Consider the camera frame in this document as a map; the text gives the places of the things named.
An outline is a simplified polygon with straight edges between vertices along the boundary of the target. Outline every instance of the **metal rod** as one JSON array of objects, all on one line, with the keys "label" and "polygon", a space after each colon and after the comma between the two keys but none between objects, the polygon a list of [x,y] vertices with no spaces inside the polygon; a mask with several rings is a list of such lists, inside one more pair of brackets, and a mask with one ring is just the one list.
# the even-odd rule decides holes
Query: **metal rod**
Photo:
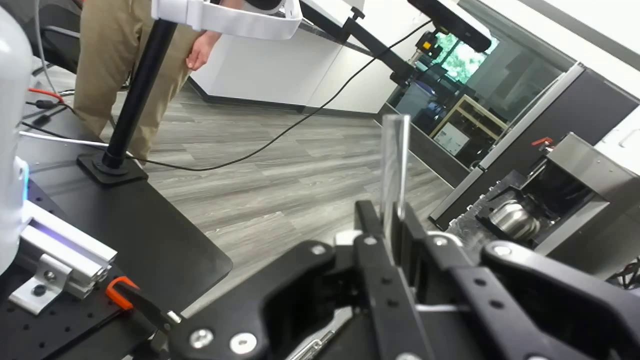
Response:
[{"label": "metal rod", "polygon": [[380,218],[386,239],[393,239],[393,218],[404,215],[411,122],[406,114],[389,114],[382,118]]},{"label": "metal rod", "polygon": [[169,51],[169,45],[174,38],[177,23],[167,19],[156,19],[153,33],[147,42],[140,66],[133,78],[133,86],[125,100],[114,135],[108,142],[108,147],[103,156],[103,163],[108,167],[121,167],[126,156],[126,147],[137,132],[140,114],[147,105],[147,100],[154,87],[156,76]]}]

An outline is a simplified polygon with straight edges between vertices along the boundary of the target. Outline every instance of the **khaki pants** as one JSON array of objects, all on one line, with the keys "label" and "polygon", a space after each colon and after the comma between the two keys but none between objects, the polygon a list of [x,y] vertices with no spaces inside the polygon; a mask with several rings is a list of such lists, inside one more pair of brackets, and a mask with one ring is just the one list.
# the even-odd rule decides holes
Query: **khaki pants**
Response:
[{"label": "khaki pants", "polygon": [[[117,91],[135,73],[153,26],[151,0],[84,0],[77,112],[97,135],[111,119]],[[196,36],[186,26],[174,33],[128,147],[140,160],[149,158],[160,118],[188,76],[185,60]]]}]

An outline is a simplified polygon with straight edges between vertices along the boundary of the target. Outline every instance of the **black table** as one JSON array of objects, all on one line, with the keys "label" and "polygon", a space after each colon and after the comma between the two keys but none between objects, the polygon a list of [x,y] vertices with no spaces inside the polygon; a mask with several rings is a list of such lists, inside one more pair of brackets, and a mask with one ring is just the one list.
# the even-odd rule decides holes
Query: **black table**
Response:
[{"label": "black table", "polygon": [[[71,112],[55,115],[46,129],[88,138]],[[185,310],[232,269],[231,258],[149,182],[103,188],[87,176],[77,156],[92,152],[100,150],[32,138],[22,138],[19,147],[31,163],[32,182],[63,210],[63,218],[117,248],[119,267],[151,298],[164,308]],[[140,323],[117,317],[67,355],[114,357],[144,333]]]}]

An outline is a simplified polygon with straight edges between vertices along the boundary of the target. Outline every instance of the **kitchen appliance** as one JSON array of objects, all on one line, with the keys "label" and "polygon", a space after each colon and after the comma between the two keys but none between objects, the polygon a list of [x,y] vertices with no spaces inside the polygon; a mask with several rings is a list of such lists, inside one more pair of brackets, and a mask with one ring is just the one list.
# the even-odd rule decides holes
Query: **kitchen appliance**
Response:
[{"label": "kitchen appliance", "polygon": [[597,276],[640,254],[640,177],[568,134],[531,174],[510,171],[453,219],[481,248],[505,238]]}]

